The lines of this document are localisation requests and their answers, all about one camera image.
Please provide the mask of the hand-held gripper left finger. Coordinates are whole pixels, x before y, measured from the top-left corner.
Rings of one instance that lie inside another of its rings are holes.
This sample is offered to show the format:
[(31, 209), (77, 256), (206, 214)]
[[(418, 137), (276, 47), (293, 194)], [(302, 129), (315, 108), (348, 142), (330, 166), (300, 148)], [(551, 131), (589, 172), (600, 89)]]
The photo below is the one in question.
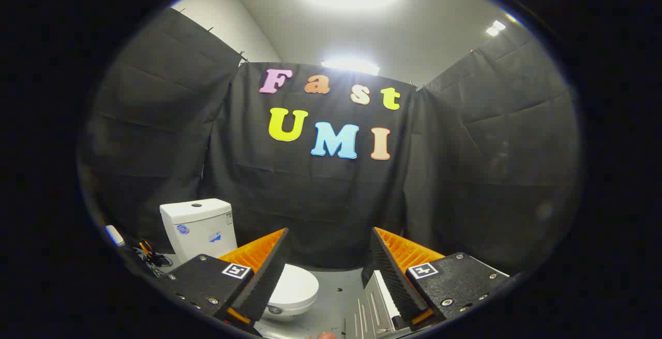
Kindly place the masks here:
[(221, 257), (199, 254), (164, 278), (169, 297), (249, 334), (289, 258), (289, 229), (282, 228)]

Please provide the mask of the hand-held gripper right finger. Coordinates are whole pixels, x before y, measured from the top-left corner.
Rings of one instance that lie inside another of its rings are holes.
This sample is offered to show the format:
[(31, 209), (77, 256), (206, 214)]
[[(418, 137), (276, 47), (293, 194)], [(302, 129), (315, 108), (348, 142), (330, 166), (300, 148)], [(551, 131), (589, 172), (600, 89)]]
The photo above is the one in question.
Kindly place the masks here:
[(469, 254), (445, 256), (378, 227), (370, 246), (376, 270), (411, 329), (456, 320), (496, 297), (510, 280)]

